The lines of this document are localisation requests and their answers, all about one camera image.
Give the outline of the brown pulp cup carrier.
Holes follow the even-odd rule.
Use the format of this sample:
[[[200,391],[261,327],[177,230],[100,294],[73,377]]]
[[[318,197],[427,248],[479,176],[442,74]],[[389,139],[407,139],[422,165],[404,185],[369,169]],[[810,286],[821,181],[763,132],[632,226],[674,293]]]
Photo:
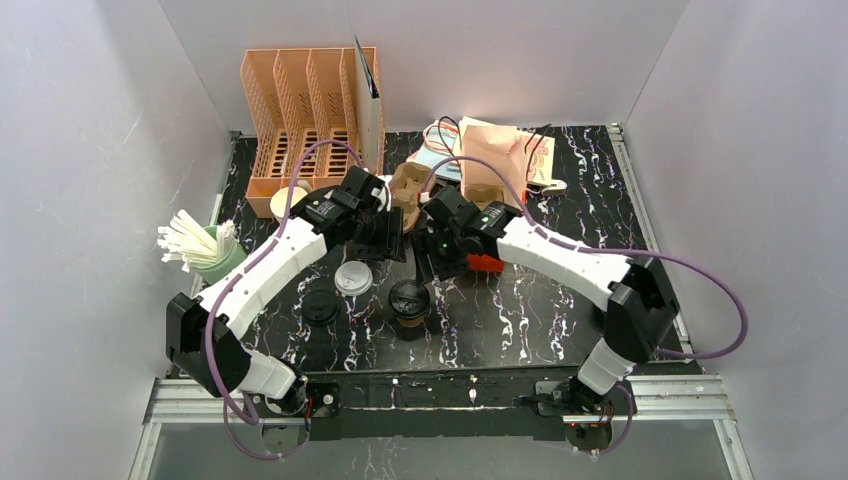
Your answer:
[[[504,200],[502,189],[490,185],[468,185],[465,187],[463,195],[468,201],[477,204],[479,208],[484,208],[492,202]]]
[[[403,211],[403,232],[409,233],[414,228],[421,214],[419,195],[429,191],[435,184],[430,177],[432,169],[417,162],[400,164],[389,183],[392,206],[400,207]]]

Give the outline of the orange paper bag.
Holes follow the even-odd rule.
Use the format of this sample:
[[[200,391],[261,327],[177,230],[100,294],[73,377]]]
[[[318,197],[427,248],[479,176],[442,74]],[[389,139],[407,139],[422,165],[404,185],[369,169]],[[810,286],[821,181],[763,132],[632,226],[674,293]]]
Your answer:
[[[525,195],[534,176],[533,149],[544,141],[514,126],[460,124],[459,149],[450,158],[460,166],[460,185],[445,186],[422,204],[442,231],[435,241],[441,259],[474,272],[503,271],[497,241],[511,222],[529,217]]]

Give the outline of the kraft paper cup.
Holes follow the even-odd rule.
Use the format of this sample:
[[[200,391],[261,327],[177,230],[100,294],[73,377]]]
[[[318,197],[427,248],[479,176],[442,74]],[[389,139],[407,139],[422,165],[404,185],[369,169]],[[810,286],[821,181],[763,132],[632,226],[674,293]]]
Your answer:
[[[427,316],[427,313],[417,316],[397,315],[396,321],[400,326],[404,328],[413,329],[417,328],[420,325],[423,325],[426,322]]]

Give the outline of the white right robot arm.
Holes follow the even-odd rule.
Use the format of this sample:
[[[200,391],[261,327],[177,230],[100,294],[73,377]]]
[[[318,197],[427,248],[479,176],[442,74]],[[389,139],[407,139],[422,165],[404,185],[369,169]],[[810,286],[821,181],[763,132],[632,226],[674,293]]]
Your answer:
[[[661,261],[651,253],[615,254],[581,245],[500,201],[485,208],[457,189],[422,193],[432,261],[483,254],[531,269],[588,299],[603,313],[603,334],[570,382],[574,393],[600,397],[652,359],[679,312]]]

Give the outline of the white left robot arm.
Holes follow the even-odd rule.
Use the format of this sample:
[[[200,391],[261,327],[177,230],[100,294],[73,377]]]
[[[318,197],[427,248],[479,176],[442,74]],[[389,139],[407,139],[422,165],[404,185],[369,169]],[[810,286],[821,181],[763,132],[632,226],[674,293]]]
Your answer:
[[[286,362],[245,348],[258,314],[296,276],[335,247],[353,243],[380,259],[400,258],[402,211],[386,182],[360,167],[342,182],[307,194],[265,243],[197,296],[175,295],[166,308],[165,354],[211,395],[239,390],[282,400],[306,378]]]

